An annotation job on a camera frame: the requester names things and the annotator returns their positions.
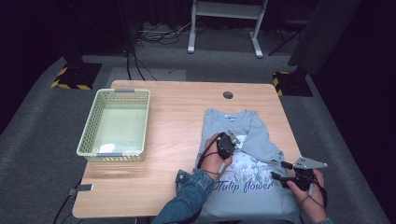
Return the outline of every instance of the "gray carpet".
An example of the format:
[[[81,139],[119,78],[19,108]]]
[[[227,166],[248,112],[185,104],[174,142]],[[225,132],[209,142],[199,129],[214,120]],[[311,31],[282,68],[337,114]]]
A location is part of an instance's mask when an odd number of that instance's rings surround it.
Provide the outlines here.
[[[165,78],[159,74],[178,71],[171,80],[272,83],[273,72],[294,70],[287,66],[293,43],[265,57],[280,38],[277,33],[260,35],[264,58],[257,59],[248,31],[207,30],[197,36],[194,54],[187,54],[187,35],[172,45],[143,43],[143,48],[136,47],[136,56],[159,80]],[[127,79],[124,57],[85,56],[83,60],[103,65],[93,91],[51,89],[65,64],[60,59],[42,74],[0,136],[0,223],[51,223],[68,189],[81,179],[86,161],[76,149],[95,92],[109,87],[114,79]],[[138,78],[134,68],[133,63],[133,79]],[[313,97],[282,96],[280,100],[302,154],[329,164],[322,170],[329,215],[337,223],[389,223],[315,85],[307,80]],[[67,217],[72,206],[73,201],[66,205],[58,223],[64,218],[64,223],[80,222]],[[134,223],[134,219],[96,218],[81,223]]]

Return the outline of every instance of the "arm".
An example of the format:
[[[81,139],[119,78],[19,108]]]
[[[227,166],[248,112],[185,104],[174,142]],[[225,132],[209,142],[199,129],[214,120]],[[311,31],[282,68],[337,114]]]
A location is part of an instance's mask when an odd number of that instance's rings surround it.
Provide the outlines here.
[[[206,146],[215,139],[215,133],[211,139],[206,141]],[[160,214],[154,219],[153,224],[169,223],[187,220],[199,216],[201,207],[207,201],[215,181],[224,174],[225,169],[232,163],[230,157],[223,160],[219,154],[216,144],[213,144],[206,152],[206,157],[202,162],[201,169],[194,169],[190,175],[184,171],[177,173],[177,196],[168,202]],[[220,166],[225,162],[225,167],[221,174],[218,173]]]
[[[314,176],[319,184],[324,187],[323,174],[319,170],[315,169]],[[292,181],[288,181],[288,185],[291,192],[294,194],[297,204],[299,204],[300,208],[308,214],[309,218],[311,219],[311,223],[332,223],[326,214],[323,197],[318,186],[314,185],[312,195],[309,195],[308,191],[300,190]]]

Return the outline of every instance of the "round hole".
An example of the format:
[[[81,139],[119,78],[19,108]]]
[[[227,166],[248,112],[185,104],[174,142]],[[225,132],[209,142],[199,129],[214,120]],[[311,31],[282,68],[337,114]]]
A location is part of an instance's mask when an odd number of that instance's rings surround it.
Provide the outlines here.
[[[226,99],[233,99],[233,93],[230,92],[230,91],[225,91],[225,92],[223,93],[223,96],[224,96],[224,98],[226,98]]]

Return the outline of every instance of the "basket handle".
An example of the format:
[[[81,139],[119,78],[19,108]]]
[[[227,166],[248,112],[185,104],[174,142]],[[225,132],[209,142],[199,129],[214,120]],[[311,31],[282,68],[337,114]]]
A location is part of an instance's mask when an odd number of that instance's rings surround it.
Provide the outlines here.
[[[121,152],[107,152],[107,153],[97,153],[97,157],[122,157]]]
[[[115,89],[115,93],[134,93],[134,89]]]

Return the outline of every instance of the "wooden table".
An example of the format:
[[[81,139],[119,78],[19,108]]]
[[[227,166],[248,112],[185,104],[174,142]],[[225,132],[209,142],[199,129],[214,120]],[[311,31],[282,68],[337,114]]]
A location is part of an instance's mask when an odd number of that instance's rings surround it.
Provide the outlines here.
[[[86,217],[151,217],[175,197],[178,169],[192,171],[208,108],[224,112],[255,110],[267,126],[270,141],[286,161],[300,157],[285,112],[270,84],[126,81],[114,89],[151,91],[146,158],[134,162],[88,162],[81,184],[92,191],[78,193],[73,215]],[[225,99],[230,91],[233,99]]]

